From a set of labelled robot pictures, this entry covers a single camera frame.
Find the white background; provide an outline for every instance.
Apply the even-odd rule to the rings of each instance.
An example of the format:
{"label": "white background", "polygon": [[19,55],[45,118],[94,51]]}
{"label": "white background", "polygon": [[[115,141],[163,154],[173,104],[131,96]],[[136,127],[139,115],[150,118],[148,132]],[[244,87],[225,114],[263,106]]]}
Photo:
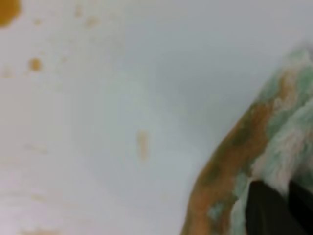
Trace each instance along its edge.
{"label": "white background", "polygon": [[[179,234],[210,153],[281,56],[313,36],[311,0],[22,3],[0,30],[6,235]],[[33,57],[41,72],[27,72]]]}

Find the orange spot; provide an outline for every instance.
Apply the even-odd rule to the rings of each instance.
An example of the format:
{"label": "orange spot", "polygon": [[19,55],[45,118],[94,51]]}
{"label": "orange spot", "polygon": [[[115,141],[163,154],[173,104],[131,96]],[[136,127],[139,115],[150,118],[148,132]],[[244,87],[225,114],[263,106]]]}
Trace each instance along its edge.
{"label": "orange spot", "polygon": [[34,19],[34,24],[35,24],[36,26],[41,25],[42,22],[43,22],[42,19],[39,19],[39,18]]}
{"label": "orange spot", "polygon": [[4,67],[2,77],[3,78],[12,78],[13,77],[12,71],[10,70],[9,67]]}
{"label": "orange spot", "polygon": [[83,8],[81,5],[76,5],[75,7],[75,16],[76,17],[81,17],[83,15]]}
{"label": "orange spot", "polygon": [[99,19],[95,16],[91,16],[87,19],[86,26],[87,28],[93,28],[99,23]]}
{"label": "orange spot", "polygon": [[60,235],[60,231],[58,230],[44,230],[37,229],[35,231],[21,231],[21,235]]}
{"label": "orange spot", "polygon": [[41,60],[38,58],[33,58],[29,61],[29,67],[32,71],[40,71],[42,69]]}
{"label": "orange spot", "polygon": [[20,0],[0,0],[0,27],[8,26],[21,10]]}
{"label": "orange spot", "polygon": [[149,134],[146,131],[138,131],[137,142],[141,160],[146,160],[149,155]]}

